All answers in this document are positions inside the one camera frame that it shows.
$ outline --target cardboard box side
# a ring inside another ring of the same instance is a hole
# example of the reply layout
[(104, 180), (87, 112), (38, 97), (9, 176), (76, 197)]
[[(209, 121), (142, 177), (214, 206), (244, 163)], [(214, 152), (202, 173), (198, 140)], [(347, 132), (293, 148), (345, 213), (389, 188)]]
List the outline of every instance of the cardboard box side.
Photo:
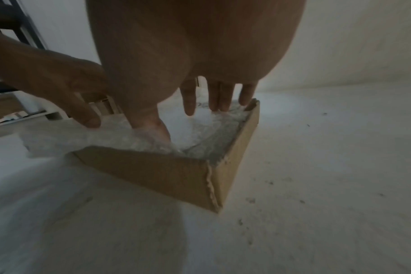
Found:
[(205, 161), (104, 147), (88, 147), (75, 154), (100, 171), (218, 212), (207, 187), (209, 169)]
[(260, 101), (256, 100), (255, 103), (254, 109), (229, 147), (224, 159), (212, 170), (213, 186), (220, 207), (224, 205), (243, 154), (260, 120)]

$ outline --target torn cardboard edge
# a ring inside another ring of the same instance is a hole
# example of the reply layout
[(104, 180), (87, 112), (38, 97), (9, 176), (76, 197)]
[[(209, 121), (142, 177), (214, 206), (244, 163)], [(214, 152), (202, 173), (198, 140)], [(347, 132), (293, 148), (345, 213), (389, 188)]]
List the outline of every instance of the torn cardboard edge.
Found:
[(260, 102), (253, 99), (245, 110), (251, 113), (240, 124), (233, 141), (216, 163), (207, 159), (97, 146), (74, 154), (86, 165), (100, 171), (218, 213), (259, 122)]

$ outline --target white floor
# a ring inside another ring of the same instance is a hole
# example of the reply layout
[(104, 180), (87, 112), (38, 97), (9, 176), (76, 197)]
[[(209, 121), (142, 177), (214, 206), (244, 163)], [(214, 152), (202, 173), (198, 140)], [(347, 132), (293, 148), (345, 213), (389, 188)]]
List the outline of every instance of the white floor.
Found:
[(0, 273), (411, 273), (411, 84), (257, 98), (220, 215), (0, 138)]

